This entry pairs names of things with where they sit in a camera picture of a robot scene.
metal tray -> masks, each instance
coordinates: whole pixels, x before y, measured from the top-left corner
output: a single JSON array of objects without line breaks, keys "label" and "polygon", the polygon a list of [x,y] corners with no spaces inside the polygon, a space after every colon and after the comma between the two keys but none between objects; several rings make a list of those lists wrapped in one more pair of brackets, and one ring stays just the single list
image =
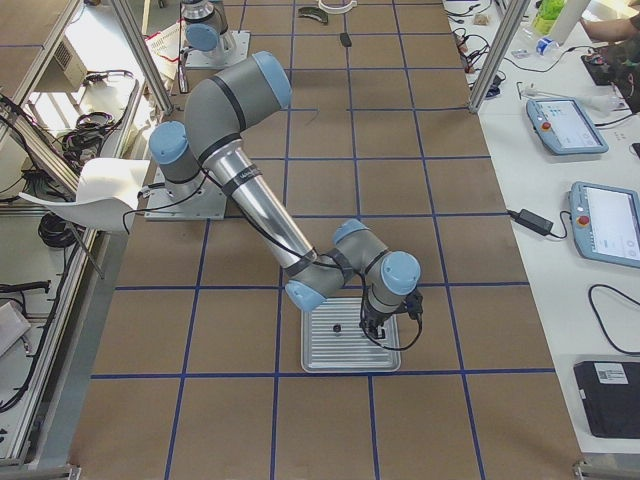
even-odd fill
[{"label": "metal tray", "polygon": [[[312,312],[302,312],[302,368],[309,373],[394,372],[400,352],[374,345],[358,326],[360,298],[330,298]],[[340,325],[340,332],[334,326]],[[384,346],[398,347],[396,316],[384,324]]]}]

green bottle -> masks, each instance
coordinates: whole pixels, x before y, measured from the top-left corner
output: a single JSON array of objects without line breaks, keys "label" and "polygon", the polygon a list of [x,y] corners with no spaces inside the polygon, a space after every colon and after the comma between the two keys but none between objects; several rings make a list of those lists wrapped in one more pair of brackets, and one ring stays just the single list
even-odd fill
[{"label": "green bottle", "polygon": [[533,19],[533,28],[540,35],[548,35],[556,19],[560,16],[562,7],[564,7],[564,0],[542,0],[538,14]]}]

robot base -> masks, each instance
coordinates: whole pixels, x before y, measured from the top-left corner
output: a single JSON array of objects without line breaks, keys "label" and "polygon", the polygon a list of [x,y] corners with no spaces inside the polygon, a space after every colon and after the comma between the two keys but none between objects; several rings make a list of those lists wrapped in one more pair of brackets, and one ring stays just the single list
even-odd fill
[{"label": "robot base", "polygon": [[222,58],[211,58],[198,50],[192,50],[187,56],[185,67],[188,69],[222,70],[247,58],[251,33],[245,30],[229,32],[233,36],[236,48]]},{"label": "robot base", "polygon": [[[164,175],[160,169],[156,172],[155,183],[163,183]],[[218,187],[209,182],[203,185],[202,194],[196,194],[196,198],[170,208],[163,208],[155,212],[145,212],[144,216],[150,221],[183,221],[183,220],[222,220],[227,206],[227,197]],[[158,208],[164,205],[176,203],[164,188],[151,190],[147,208]]]},{"label": "robot base", "polygon": [[[394,372],[400,352],[384,350],[359,327],[360,298],[329,298],[312,312],[302,312],[302,368],[309,373]],[[396,316],[384,324],[386,347],[398,347]]]}]

sticker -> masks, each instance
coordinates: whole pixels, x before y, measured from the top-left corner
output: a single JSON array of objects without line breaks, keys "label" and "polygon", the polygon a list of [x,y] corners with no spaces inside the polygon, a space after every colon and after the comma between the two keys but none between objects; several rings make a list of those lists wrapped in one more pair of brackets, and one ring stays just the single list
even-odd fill
[{"label": "sticker", "polygon": [[628,385],[629,381],[621,363],[594,363],[600,383],[614,385]]}]

touchscreen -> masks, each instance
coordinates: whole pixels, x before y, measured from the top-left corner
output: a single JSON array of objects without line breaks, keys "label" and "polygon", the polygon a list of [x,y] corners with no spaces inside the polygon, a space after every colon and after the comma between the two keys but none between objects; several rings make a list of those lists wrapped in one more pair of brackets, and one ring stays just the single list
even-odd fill
[{"label": "touchscreen", "polygon": [[589,125],[571,100],[538,102],[551,129],[563,148],[584,148],[601,145]]},{"label": "touchscreen", "polygon": [[594,251],[640,260],[640,228],[633,197],[627,193],[585,187]]}]

